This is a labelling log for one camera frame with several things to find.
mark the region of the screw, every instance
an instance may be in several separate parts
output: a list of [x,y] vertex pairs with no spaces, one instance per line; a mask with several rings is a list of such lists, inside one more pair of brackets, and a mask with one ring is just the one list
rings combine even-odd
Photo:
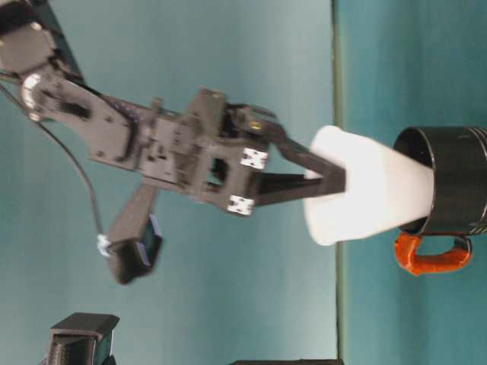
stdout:
[[37,22],[33,22],[30,24],[30,26],[32,27],[32,29],[34,29],[36,32],[40,31],[43,29],[42,25],[40,25],[39,23]]
[[262,129],[262,124],[260,124],[259,122],[256,122],[255,120],[250,122],[249,126],[251,127],[251,129],[254,129],[256,131],[259,131],[260,129]]
[[30,113],[29,118],[33,120],[34,122],[39,122],[40,121],[40,116],[39,114],[36,113]]

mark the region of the robotic arm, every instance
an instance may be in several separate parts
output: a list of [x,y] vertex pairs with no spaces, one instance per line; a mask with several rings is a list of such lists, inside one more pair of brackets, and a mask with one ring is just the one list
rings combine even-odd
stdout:
[[[11,99],[36,125],[65,123],[90,159],[142,175],[108,237],[98,224],[100,250],[120,283],[154,266],[161,238],[151,207],[159,189],[239,217],[345,190],[345,170],[291,140],[267,109],[203,89],[176,113],[159,99],[145,107],[89,88],[47,0],[0,0],[0,69],[0,81],[18,88]],[[265,173],[271,144],[318,177]]]

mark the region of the mug handle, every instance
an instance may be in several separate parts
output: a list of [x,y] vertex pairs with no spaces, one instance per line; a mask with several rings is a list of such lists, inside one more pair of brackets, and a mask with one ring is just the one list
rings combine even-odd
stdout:
[[423,236],[401,232],[395,244],[399,266],[415,276],[456,271],[472,258],[472,242],[466,236],[456,236],[453,248],[440,255],[416,255],[422,240]]

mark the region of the teal wall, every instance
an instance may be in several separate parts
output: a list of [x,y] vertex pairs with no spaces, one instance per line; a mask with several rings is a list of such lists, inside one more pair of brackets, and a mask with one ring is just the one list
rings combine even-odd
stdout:
[[[487,127],[484,1],[338,1],[336,29],[345,129],[391,145],[408,125]],[[397,233],[344,243],[347,365],[485,363],[487,238],[462,271],[414,278],[395,262]]]
[[[53,2],[90,86],[182,110],[199,86],[276,111],[309,143],[332,120],[328,1]],[[74,311],[122,318],[119,363],[225,364],[242,358],[335,357],[334,249],[312,242],[301,203],[249,220],[160,195],[167,239],[157,271],[116,285],[95,248],[83,185],[60,153],[0,101],[0,356],[37,363],[48,328]],[[139,176],[82,159],[107,227]],[[288,167],[278,159],[272,168]]]

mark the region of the wire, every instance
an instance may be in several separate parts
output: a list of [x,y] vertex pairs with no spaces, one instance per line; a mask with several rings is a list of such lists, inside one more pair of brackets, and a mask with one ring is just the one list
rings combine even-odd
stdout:
[[[18,101],[11,93],[10,91],[7,90],[5,86],[0,84],[0,91],[7,97],[7,99],[12,102],[18,109],[22,111],[25,115],[28,114],[26,108],[22,105],[20,101]],[[68,147],[64,143],[62,143],[48,128],[46,128],[44,125],[32,121],[33,124],[39,128],[44,134],[47,136],[48,139],[50,139],[52,142],[60,146],[60,148],[64,151],[66,157],[68,160],[72,163],[73,167],[75,168],[76,172],[78,173],[81,181],[84,183],[84,186],[86,187],[86,190],[88,191],[88,194],[90,196],[90,203],[91,203],[91,211],[93,213],[93,219],[94,223],[96,225],[98,234],[103,234],[103,225],[101,223],[100,219],[100,211],[98,208],[98,202],[97,202],[97,195],[94,191],[93,185],[91,184],[90,178],[86,174],[86,172],[83,170],[83,167],[80,165],[76,157],[73,155],[73,153],[69,150]]]
[[0,81],[9,82],[10,84],[20,84],[20,79],[12,74],[7,74],[0,71]]

